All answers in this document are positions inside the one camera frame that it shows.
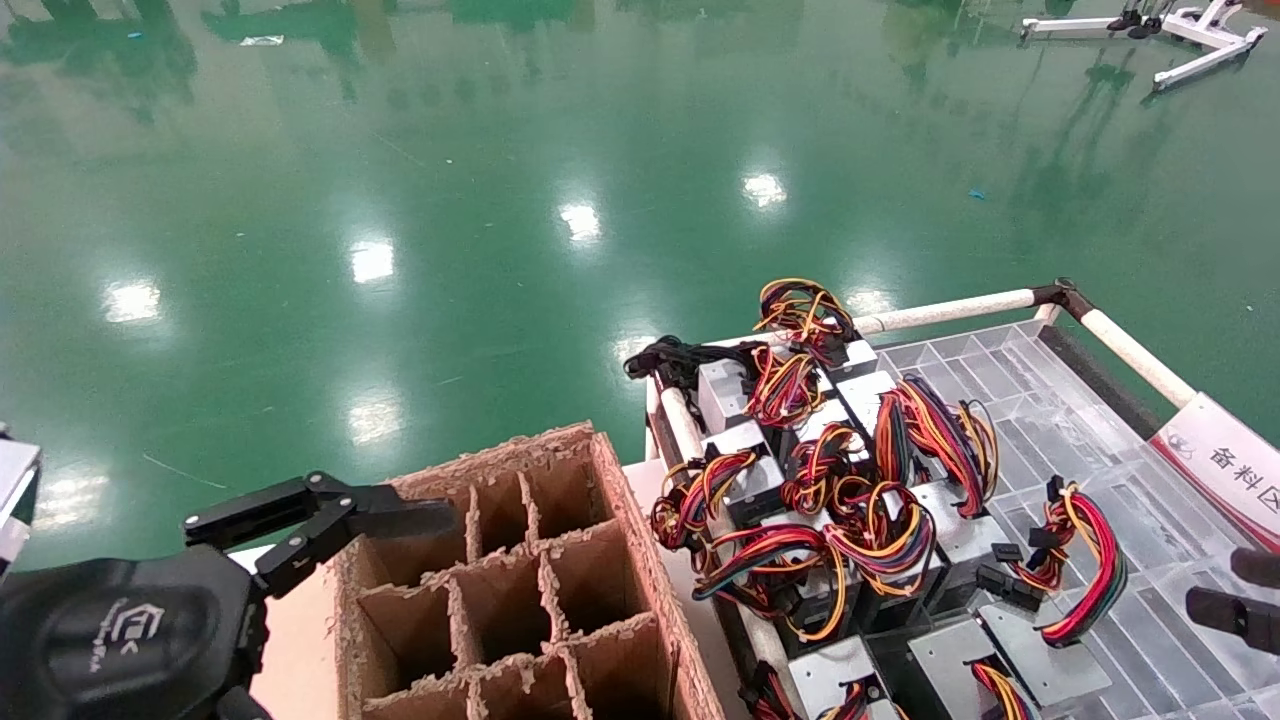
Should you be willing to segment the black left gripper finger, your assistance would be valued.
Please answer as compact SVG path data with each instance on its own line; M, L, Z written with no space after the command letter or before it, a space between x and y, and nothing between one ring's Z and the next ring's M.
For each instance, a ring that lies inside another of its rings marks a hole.
M257 557L253 574L265 594L282 598L361 536L435 537L458 527L458 509L447 498L406 500L388 484L349 486L308 473L196 512L184 536L187 546L225 551L287 530Z

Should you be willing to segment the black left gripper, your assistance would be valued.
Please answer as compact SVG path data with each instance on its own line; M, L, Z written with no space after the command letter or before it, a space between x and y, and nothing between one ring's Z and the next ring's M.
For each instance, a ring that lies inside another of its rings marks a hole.
M13 573L1 611L5 719L273 719L265 593L216 550Z

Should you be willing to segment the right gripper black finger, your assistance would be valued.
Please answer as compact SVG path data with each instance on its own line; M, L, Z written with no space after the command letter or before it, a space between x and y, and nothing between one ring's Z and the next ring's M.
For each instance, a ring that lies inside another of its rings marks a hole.
M1206 587L1185 593L1192 623L1240 638L1247 647L1279 656L1279 606Z
M1235 548L1231 552L1231 571L1252 585L1280 588L1280 557L1261 550Z

